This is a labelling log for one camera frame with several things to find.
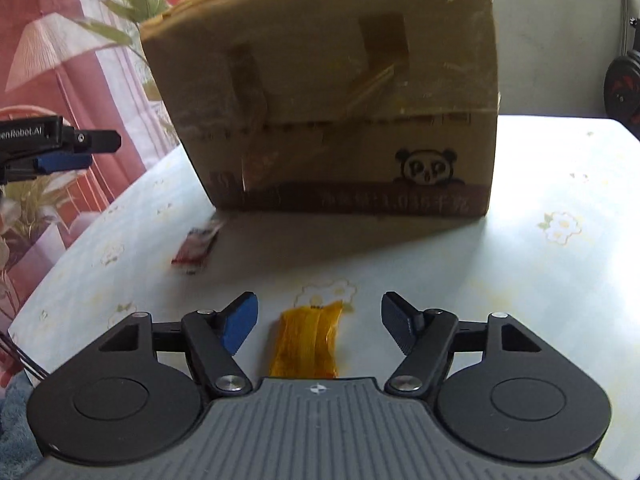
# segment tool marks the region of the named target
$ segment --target packing tape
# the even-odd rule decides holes
[[[364,16],[358,24],[368,70],[350,83],[338,119],[324,128],[318,142],[305,145],[302,150],[300,141],[292,136],[286,139],[272,137],[263,131],[268,107],[258,65],[247,47],[230,52],[234,91],[248,118],[248,144],[242,154],[245,191],[299,180],[301,172],[308,179],[310,174],[340,166],[351,150],[357,148],[357,132],[398,71],[406,70],[409,64],[409,46],[401,13]]]

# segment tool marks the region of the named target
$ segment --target table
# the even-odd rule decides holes
[[[419,308],[509,312],[594,377],[613,406],[599,461],[640,473],[640,144],[609,120],[503,116],[484,219],[253,213],[220,233],[204,273],[170,261],[213,208],[182,148],[142,176],[62,256],[10,329],[53,370],[135,311],[154,321],[221,309],[245,290],[258,325],[236,355],[268,370],[280,312],[342,299],[342,376],[380,384],[402,354],[380,321],[395,290]],[[478,356],[457,358],[460,367]],[[163,356],[184,368],[184,361]]]

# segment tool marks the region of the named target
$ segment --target panda logo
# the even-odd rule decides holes
[[[464,184],[453,176],[453,163],[458,156],[453,150],[399,150],[396,160],[400,163],[400,182],[419,184],[420,186],[446,186]]]

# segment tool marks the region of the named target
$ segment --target red snack packet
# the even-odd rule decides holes
[[[204,269],[216,236],[224,224],[223,219],[212,218],[204,228],[193,228],[189,231],[178,253],[171,260],[172,266],[180,267],[188,274]]]

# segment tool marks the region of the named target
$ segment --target round black disc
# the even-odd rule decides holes
[[[640,63],[629,56],[614,59],[604,79],[607,115],[623,124],[640,107]]]
[[[127,353],[61,368],[34,389],[27,415],[39,444],[64,460],[113,465],[167,449],[193,427],[202,401],[190,378]]]
[[[447,379],[437,414],[468,446],[512,462],[590,452],[610,419],[604,391],[579,368],[535,352],[503,352]]]

